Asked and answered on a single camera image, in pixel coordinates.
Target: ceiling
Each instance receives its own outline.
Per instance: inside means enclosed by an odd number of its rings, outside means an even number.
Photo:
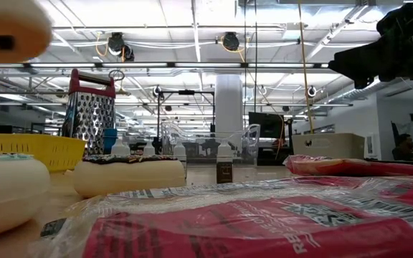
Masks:
[[[111,32],[124,33],[136,62],[302,62],[302,45],[298,44],[300,18],[298,6],[294,4],[297,1],[257,0],[256,8],[253,0],[37,1],[52,20],[53,40],[44,54],[30,62],[120,62],[109,52],[101,56],[96,50],[98,48],[101,54],[105,52],[106,38]],[[246,1],[245,19],[243,3]],[[356,1],[352,0],[304,2],[309,3],[302,6],[302,22],[304,50],[308,57],[306,62],[310,63],[327,63],[336,52],[377,40],[379,34],[375,31],[376,22],[402,4],[402,1],[396,0],[378,0],[377,6],[356,6]],[[346,24],[345,19],[350,19],[350,23]],[[225,32],[237,34],[240,48],[246,41],[249,42],[242,51],[243,58],[236,52],[224,50],[220,40]],[[109,71],[84,70],[103,76]],[[225,72],[238,74],[244,83],[246,81],[249,103],[254,102],[254,97],[258,103],[266,103],[263,95],[270,102],[305,102],[302,69],[258,70],[256,83],[262,94],[258,91],[257,96],[251,94],[251,88],[255,85],[254,69],[249,72],[243,69],[176,68],[131,68],[123,71],[126,78],[122,84],[116,83],[116,90],[122,87],[130,95],[119,95],[117,102],[121,103],[153,102],[152,91],[155,86],[163,90],[214,91],[216,75]],[[20,90],[17,89],[20,87],[29,90],[30,85],[35,85],[39,91],[67,91],[69,73],[70,69],[37,69],[36,75],[30,75],[16,69],[0,69],[0,78],[14,84],[10,87],[0,82],[0,88]],[[318,90],[316,99],[321,99],[334,95],[343,87],[351,85],[352,81],[324,69],[309,70],[307,83]],[[35,102],[66,102],[66,98],[54,95],[37,97],[39,99]],[[195,97],[173,95],[167,102],[207,103],[205,98],[199,95]],[[46,108],[64,112],[63,107]],[[117,109],[122,117],[144,120],[146,124],[155,122],[151,110],[147,108],[118,106]],[[262,111],[274,112],[270,107],[262,107]],[[170,112],[179,113],[211,114],[212,107],[174,107]],[[198,128],[197,123],[204,124],[203,121],[186,121],[187,125],[196,124]]]

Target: box grater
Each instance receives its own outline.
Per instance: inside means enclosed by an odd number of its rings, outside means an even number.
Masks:
[[[104,90],[80,86],[80,81],[104,85]],[[62,134],[85,140],[85,155],[104,154],[104,129],[115,127],[113,78],[96,77],[74,69]]]

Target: white pillar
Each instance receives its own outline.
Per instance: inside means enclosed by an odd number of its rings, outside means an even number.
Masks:
[[[227,137],[243,130],[242,81],[239,75],[217,75],[214,90],[216,103],[216,131]]]

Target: blue container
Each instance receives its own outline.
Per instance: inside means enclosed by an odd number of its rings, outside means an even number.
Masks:
[[[113,148],[113,145],[115,143],[115,139],[118,138],[118,130],[117,129],[105,129],[104,131],[105,135],[103,136],[103,141],[104,141],[104,154],[111,154],[111,149]]]

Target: red plastic packaging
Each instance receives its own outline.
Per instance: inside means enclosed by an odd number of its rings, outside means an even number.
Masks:
[[[413,176],[413,165],[294,155],[284,164],[300,176]]]
[[[413,181],[302,177],[73,206],[33,257],[413,257]]]

